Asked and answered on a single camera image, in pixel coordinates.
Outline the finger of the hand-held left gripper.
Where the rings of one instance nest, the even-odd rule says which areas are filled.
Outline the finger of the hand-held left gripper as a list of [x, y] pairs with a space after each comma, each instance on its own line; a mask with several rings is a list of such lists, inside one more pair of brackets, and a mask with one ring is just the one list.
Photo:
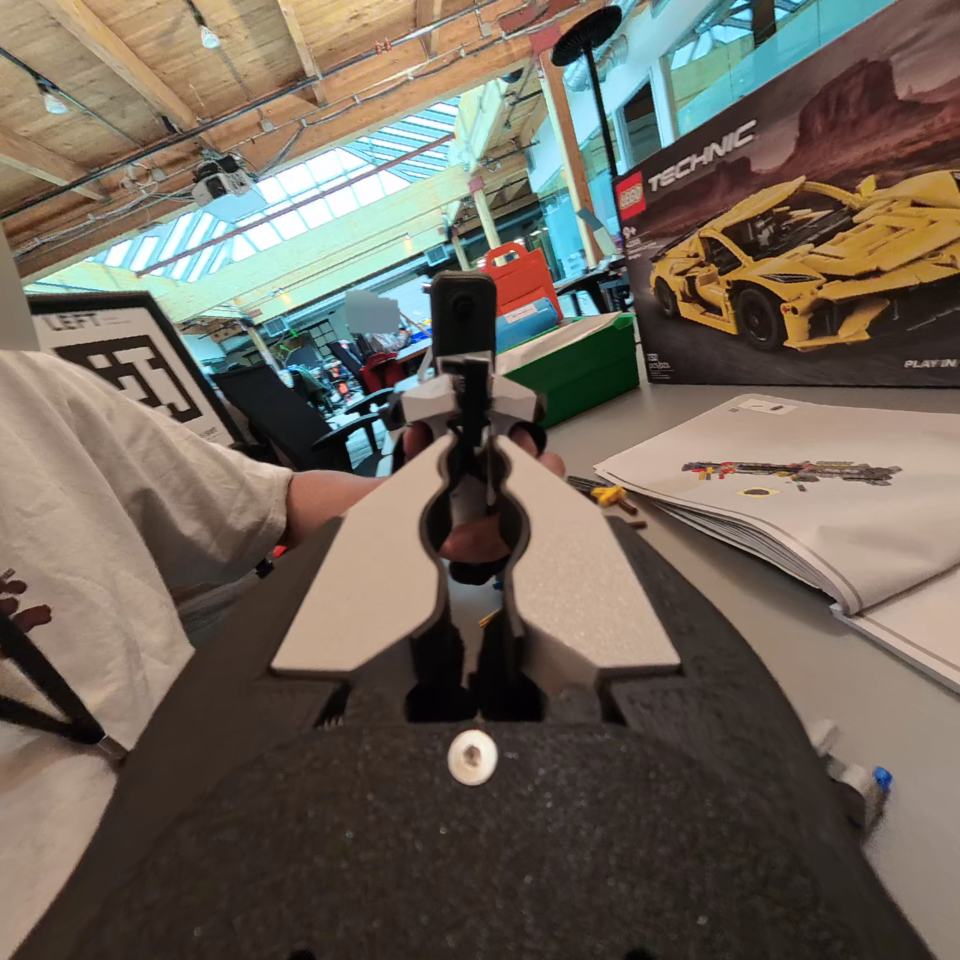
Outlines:
[[489, 423], [494, 433], [510, 433], [517, 424], [541, 424], [546, 401], [534, 390], [502, 375], [489, 382]]
[[460, 414], [455, 376], [444, 373], [417, 382], [402, 392], [401, 407], [408, 426], [423, 424], [429, 429], [449, 429]]

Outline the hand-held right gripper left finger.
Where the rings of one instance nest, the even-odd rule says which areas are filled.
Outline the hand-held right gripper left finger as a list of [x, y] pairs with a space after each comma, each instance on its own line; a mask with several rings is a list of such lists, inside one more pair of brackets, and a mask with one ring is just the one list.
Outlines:
[[382, 693], [414, 722], [473, 719], [438, 555], [450, 534], [454, 434], [434, 440], [335, 524], [270, 662], [284, 678]]

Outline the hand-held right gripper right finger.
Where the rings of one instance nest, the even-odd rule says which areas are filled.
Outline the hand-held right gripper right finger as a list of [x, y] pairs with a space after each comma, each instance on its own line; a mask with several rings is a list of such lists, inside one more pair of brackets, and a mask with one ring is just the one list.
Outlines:
[[499, 532], [510, 552], [502, 611], [478, 657], [489, 721], [539, 721], [565, 693], [674, 678], [682, 661], [615, 529], [564, 479], [493, 438]]

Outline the lego instruction booklet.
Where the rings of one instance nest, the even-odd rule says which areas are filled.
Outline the lego instruction booklet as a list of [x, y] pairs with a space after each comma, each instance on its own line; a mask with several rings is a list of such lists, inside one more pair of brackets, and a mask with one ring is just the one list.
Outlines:
[[744, 393], [594, 471], [824, 594], [958, 692], [957, 413]]

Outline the partly built lego chassis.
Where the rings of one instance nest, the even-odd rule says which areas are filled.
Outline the partly built lego chassis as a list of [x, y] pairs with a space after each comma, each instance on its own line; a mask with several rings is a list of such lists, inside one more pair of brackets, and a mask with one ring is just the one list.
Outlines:
[[833, 721], [823, 720], [808, 726], [807, 735], [835, 788], [846, 822], [860, 840], [866, 842], [882, 822], [893, 775], [881, 766], [868, 769], [840, 759], [834, 751], [839, 731]]

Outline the person's left forearm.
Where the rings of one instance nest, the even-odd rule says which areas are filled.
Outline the person's left forearm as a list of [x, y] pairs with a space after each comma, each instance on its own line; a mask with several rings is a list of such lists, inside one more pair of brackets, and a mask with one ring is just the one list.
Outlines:
[[333, 519], [342, 517], [385, 482], [385, 478], [342, 471], [292, 474], [286, 494], [286, 525], [278, 545], [294, 548]]

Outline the lego set box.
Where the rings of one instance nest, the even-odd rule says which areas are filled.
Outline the lego set box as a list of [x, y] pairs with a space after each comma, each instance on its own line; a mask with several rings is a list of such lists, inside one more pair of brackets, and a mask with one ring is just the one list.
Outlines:
[[883, 2], [618, 176], [650, 383], [958, 387], [958, 55]]

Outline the person's left hand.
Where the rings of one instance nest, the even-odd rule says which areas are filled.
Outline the person's left hand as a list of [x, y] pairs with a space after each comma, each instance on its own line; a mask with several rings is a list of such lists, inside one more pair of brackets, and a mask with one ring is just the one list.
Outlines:
[[[518, 423], [511, 428], [510, 440], [539, 460], [549, 472], [565, 479], [567, 471], [562, 457], [546, 449], [539, 450], [534, 435], [525, 424]], [[430, 426], [425, 422], [415, 422], [403, 434], [404, 454], [408, 459], [413, 458], [432, 442]], [[492, 514], [454, 526], [438, 552], [441, 558], [451, 563], [479, 565], [503, 560], [509, 556], [511, 547], [500, 535], [498, 517]]]

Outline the red office chair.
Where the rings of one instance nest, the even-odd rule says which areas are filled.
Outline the red office chair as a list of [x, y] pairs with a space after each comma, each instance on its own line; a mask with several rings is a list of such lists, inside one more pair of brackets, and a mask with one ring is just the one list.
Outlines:
[[360, 378], [369, 396], [393, 390], [406, 378], [406, 372], [396, 352], [379, 352], [371, 355], [361, 366]]

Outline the blue wrapped roll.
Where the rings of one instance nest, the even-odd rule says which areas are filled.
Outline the blue wrapped roll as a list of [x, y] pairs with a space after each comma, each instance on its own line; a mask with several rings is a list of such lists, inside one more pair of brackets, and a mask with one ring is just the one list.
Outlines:
[[557, 329], [561, 320], [562, 314], [558, 311], [556, 304], [545, 296], [497, 316], [495, 320], [496, 354], [509, 352]]

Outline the orange carry case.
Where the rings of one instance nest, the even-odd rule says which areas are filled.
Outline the orange carry case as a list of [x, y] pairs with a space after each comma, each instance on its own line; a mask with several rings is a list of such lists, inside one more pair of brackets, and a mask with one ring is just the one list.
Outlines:
[[496, 286], [498, 316], [546, 300], [562, 318], [554, 279], [541, 248], [527, 249], [516, 241], [497, 246], [486, 254], [481, 272]]

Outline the white paper bag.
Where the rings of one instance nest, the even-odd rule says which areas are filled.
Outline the white paper bag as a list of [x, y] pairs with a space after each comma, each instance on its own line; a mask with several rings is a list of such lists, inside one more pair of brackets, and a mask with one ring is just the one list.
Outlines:
[[621, 324], [622, 327], [634, 329], [635, 318], [632, 313], [609, 313], [570, 319], [548, 332], [497, 354], [494, 372], [505, 377], [521, 367], [588, 339], [600, 331], [615, 328], [621, 321], [625, 322]]

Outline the green plastic bin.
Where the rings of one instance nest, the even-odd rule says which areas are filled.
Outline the green plastic bin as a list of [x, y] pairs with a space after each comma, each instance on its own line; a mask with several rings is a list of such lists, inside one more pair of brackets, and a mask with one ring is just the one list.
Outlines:
[[625, 321], [505, 375], [545, 400], [550, 428], [640, 386], [635, 327]]

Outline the black floor lamp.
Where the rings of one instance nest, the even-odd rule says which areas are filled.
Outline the black floor lamp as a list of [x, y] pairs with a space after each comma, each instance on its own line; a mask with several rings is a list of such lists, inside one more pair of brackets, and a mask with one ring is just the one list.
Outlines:
[[617, 32], [622, 22], [622, 11], [617, 5], [603, 6], [582, 18], [569, 30], [564, 32], [554, 44], [550, 61], [553, 66], [564, 68], [584, 59], [589, 78], [596, 113], [599, 120], [608, 174], [613, 180], [618, 174], [617, 158], [615, 156], [613, 139], [607, 120], [607, 113], [601, 91], [601, 80], [598, 75], [594, 51], [609, 41]]

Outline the white ceiling projector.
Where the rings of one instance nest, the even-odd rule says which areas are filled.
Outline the white ceiling projector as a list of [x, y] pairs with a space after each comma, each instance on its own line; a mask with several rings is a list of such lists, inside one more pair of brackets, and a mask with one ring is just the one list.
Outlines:
[[206, 207], [222, 198], [242, 197], [254, 185], [243, 157], [229, 152], [199, 164], [190, 193], [197, 206]]

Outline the framed marker placard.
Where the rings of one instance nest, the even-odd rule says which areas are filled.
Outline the framed marker placard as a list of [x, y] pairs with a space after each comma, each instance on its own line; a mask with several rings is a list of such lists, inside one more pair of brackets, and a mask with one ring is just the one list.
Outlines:
[[225, 448], [244, 443], [226, 406], [146, 292], [28, 294], [40, 349]]

